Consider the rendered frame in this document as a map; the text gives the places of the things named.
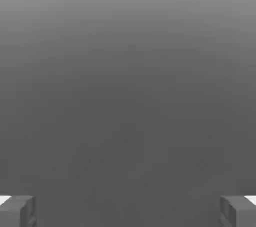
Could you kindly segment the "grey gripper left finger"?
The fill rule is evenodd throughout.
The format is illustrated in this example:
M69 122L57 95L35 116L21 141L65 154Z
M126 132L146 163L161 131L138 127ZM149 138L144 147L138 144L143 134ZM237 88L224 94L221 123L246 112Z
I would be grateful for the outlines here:
M0 195L0 227L38 227L37 197Z

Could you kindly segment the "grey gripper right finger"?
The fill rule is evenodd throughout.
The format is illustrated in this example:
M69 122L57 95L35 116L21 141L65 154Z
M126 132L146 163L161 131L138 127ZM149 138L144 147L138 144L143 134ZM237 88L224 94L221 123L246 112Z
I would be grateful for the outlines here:
M256 195L221 196L220 227L256 227Z

